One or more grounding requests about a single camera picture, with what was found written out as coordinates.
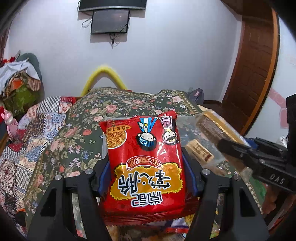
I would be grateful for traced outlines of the pink plush toy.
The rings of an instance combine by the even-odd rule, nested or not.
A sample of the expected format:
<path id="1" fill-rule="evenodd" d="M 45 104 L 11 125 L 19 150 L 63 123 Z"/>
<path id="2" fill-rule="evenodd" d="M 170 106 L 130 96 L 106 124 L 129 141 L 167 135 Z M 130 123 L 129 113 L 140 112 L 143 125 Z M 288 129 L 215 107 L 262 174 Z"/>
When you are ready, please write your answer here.
<path id="1" fill-rule="evenodd" d="M 10 111 L 4 110 L 4 113 L 1 114 L 1 117 L 4 119 L 4 123 L 6 124 L 6 130 L 11 140 L 16 136 L 16 132 L 18 129 L 18 122 L 13 117 Z"/>

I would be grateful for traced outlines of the small black wall screen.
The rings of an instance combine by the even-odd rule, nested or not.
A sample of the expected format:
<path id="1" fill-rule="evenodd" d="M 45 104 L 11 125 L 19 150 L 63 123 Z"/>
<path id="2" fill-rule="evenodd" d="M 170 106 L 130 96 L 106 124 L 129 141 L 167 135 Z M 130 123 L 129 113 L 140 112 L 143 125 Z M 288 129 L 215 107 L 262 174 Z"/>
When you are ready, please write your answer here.
<path id="1" fill-rule="evenodd" d="M 93 12 L 91 34 L 127 33 L 130 11 L 127 9 L 102 9 Z"/>

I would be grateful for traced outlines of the yellow curved foam tube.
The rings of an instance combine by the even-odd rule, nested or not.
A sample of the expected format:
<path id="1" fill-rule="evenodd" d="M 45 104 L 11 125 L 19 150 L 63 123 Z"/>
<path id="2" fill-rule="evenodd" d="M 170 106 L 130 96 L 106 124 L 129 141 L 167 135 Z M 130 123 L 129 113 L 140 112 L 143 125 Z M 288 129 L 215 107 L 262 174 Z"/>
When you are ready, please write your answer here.
<path id="1" fill-rule="evenodd" d="M 101 79 L 108 79 L 117 89 L 128 90 L 128 87 L 124 84 L 115 70 L 107 65 L 101 65 L 92 72 L 86 81 L 80 96 L 85 96 Z"/>

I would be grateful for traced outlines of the white sliding wardrobe door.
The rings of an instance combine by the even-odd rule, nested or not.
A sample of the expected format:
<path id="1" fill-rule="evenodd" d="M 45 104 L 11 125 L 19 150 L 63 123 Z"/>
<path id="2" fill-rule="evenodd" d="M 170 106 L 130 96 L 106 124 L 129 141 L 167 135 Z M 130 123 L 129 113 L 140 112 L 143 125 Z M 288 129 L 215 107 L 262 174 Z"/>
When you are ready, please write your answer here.
<path id="1" fill-rule="evenodd" d="M 287 136 L 287 109 L 285 99 L 295 94 L 295 39 L 282 19 L 277 66 L 269 94 L 249 132 L 248 138 L 263 138 L 276 142 Z"/>

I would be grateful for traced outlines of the large black wall television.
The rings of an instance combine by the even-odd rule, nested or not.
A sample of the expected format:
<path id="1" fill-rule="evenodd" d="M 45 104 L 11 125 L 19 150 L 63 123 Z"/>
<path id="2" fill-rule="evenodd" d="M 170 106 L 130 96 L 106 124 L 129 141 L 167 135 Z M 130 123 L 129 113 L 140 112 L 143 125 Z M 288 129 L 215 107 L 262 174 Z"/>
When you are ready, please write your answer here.
<path id="1" fill-rule="evenodd" d="M 140 9 L 145 10 L 147 0 L 81 0 L 79 11 L 99 9 Z"/>

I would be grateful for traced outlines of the green floral bed cover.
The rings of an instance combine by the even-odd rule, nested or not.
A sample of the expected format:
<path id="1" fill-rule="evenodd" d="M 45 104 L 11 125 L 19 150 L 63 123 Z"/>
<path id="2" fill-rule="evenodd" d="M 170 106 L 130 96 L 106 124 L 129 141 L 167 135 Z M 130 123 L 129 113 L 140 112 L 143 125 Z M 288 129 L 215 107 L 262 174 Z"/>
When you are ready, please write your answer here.
<path id="1" fill-rule="evenodd" d="M 240 175 L 220 175 L 230 160 L 222 139 L 246 140 L 213 110 L 184 95 L 94 90 L 67 112 L 41 155 L 26 195 L 35 214 L 28 240 L 265 240 L 261 206 Z"/>

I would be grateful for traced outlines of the gold brown biscuit pack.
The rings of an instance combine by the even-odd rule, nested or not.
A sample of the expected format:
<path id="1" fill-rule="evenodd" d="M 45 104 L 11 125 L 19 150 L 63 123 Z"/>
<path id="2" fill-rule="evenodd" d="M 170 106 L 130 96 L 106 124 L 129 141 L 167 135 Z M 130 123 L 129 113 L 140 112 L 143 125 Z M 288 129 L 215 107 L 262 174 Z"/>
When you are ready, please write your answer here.
<path id="1" fill-rule="evenodd" d="M 212 109 L 196 115 L 196 126 L 216 146 L 221 139 L 226 139 L 251 147 L 236 129 Z"/>

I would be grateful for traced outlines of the brown wooden wardrobe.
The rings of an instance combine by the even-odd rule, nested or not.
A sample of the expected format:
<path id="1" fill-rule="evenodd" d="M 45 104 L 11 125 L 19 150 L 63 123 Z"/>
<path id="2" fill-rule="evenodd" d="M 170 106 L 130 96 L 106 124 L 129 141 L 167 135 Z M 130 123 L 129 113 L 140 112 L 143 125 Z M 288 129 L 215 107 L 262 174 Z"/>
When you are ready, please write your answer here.
<path id="1" fill-rule="evenodd" d="M 278 60 L 278 15 L 268 1 L 224 1 L 242 18 L 240 42 L 222 101 L 226 120 L 241 135 L 255 122 L 273 81 Z"/>

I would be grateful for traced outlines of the red noodle snack bag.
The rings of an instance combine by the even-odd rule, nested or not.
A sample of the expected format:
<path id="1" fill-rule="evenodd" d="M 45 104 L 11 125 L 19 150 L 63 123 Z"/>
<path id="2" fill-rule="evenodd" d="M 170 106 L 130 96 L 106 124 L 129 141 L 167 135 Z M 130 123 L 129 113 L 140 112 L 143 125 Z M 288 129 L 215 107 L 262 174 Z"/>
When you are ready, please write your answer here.
<path id="1" fill-rule="evenodd" d="M 193 214 L 198 199 L 187 190 L 177 114 L 106 120 L 111 181 L 100 200 L 107 225 L 141 225 Z"/>

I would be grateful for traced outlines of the clear plastic storage box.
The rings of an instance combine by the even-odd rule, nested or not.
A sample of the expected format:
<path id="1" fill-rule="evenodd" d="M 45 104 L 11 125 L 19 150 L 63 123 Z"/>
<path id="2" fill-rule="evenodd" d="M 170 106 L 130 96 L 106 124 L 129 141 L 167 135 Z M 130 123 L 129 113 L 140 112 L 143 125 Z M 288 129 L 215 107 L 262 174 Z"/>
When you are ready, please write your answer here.
<path id="1" fill-rule="evenodd" d="M 181 146 L 197 160 L 203 168 L 207 168 L 220 176 L 230 175 L 229 165 L 216 146 L 197 127 L 197 115 L 177 117 L 177 128 Z"/>

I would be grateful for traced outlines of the pile of clothes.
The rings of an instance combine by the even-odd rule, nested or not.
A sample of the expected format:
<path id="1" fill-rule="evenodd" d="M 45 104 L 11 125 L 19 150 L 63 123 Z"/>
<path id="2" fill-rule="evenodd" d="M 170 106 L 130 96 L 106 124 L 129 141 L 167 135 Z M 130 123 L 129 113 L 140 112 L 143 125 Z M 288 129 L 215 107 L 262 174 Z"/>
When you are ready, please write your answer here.
<path id="1" fill-rule="evenodd" d="M 33 53 L 1 60 L 1 106 L 20 116 L 39 102 L 41 94 L 42 74 Z"/>

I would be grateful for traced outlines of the dark backpack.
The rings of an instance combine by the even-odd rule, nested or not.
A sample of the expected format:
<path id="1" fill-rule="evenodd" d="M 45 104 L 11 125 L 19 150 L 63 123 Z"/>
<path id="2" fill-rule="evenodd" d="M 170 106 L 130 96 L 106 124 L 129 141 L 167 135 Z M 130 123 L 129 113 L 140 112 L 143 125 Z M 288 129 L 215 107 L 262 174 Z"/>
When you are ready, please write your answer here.
<path id="1" fill-rule="evenodd" d="M 204 103 L 204 92 L 201 88 L 188 92 L 187 97 L 192 103 L 196 105 L 202 105 Z"/>

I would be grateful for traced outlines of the small brown cookie pack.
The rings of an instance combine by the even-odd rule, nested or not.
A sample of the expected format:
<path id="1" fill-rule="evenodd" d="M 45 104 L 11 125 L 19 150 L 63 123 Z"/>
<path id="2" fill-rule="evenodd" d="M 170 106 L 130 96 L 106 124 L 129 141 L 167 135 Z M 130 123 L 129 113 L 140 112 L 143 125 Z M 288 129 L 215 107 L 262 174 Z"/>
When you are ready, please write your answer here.
<path id="1" fill-rule="evenodd" d="M 185 145 L 186 151 L 191 157 L 196 159 L 202 166 L 214 160 L 214 155 L 207 150 L 197 139 L 189 141 Z"/>

